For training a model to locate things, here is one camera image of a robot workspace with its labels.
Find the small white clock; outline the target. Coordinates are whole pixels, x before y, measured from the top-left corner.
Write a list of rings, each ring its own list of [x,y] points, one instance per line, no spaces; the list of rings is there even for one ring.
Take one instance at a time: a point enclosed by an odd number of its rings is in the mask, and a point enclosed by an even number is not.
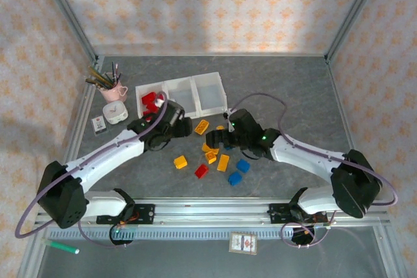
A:
[[[120,100],[106,104],[102,112],[107,122],[112,125],[118,124],[128,118],[127,108]]]

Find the pink mug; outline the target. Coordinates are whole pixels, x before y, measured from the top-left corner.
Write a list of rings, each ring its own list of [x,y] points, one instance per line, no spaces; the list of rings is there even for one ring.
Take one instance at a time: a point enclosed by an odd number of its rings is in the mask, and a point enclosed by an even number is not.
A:
[[[112,89],[99,89],[105,101],[109,104],[114,101],[125,102],[127,98],[128,87],[118,82]]]

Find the small grey card box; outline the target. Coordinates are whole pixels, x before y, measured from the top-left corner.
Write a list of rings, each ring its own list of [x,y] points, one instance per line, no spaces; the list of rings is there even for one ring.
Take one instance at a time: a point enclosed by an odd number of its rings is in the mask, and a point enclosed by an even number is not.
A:
[[[92,118],[91,124],[93,126],[93,132],[96,136],[108,131],[106,120],[102,115]]]

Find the yellow-green pencil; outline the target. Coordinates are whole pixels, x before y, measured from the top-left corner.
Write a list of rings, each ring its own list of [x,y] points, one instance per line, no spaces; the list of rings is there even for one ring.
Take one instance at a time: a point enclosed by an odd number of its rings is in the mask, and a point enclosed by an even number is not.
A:
[[[105,85],[106,80],[104,80],[103,77],[92,66],[88,67],[88,72],[91,76],[91,79],[95,80],[101,85]]]

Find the playing card box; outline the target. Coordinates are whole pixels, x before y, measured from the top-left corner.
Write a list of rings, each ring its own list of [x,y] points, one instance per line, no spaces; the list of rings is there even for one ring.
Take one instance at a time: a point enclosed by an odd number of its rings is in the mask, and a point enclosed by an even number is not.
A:
[[[229,252],[256,255],[258,237],[256,234],[232,232],[229,239]]]

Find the green marker pen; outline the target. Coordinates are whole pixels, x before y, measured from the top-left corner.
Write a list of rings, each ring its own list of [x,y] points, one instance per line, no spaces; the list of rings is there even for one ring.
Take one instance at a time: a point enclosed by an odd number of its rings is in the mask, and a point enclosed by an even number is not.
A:
[[[49,247],[59,249],[68,253],[72,253],[75,255],[79,254],[79,249],[77,247],[73,247],[65,243],[51,241],[51,240],[44,240],[44,245],[47,245]]]

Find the aluminium front rail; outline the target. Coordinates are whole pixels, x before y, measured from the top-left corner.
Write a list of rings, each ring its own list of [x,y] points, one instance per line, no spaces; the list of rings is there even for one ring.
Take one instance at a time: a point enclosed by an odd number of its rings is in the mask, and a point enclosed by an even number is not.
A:
[[[154,204],[155,227],[278,227],[270,222],[270,204],[286,205],[290,200],[273,198],[148,198],[141,204]],[[384,207],[371,207],[362,219],[338,210],[332,226],[367,227],[390,225]]]

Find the aluminium side rail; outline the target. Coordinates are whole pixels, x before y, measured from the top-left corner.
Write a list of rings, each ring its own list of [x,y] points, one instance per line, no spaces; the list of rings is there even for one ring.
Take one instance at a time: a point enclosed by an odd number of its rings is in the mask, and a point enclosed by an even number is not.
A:
[[[45,168],[42,184],[45,186],[46,192],[44,198],[47,200],[64,204],[71,201],[82,201],[83,194],[88,192],[87,188],[81,186],[78,178],[72,175],[78,174],[94,159],[94,152],[80,158],[77,155],[95,90],[96,88],[88,83],[84,87],[81,102],[78,105],[76,122],[70,134],[70,144],[64,155],[65,163],[53,161]]]

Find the aluminium frame post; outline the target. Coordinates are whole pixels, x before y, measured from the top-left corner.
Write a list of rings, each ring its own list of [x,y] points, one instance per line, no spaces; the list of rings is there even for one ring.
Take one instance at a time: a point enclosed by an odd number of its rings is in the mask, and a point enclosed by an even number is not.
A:
[[[69,28],[72,30],[76,38],[78,39],[79,43],[85,54],[87,55],[88,59],[92,64],[94,64],[97,59],[98,55],[95,53],[93,46],[91,45],[87,35],[85,34],[81,23],[77,19],[74,10],[71,7],[71,4],[68,0],[54,0],[57,6],[59,7],[60,11],[62,12],[63,16],[65,17]]]
[[[367,3],[367,0],[354,0],[350,9],[347,12],[345,19],[343,20],[340,28],[338,29],[328,51],[324,54],[326,64],[330,64],[336,56],[339,48],[345,41],[345,38],[349,34],[352,26],[354,25],[357,17],[359,17],[363,7]]]

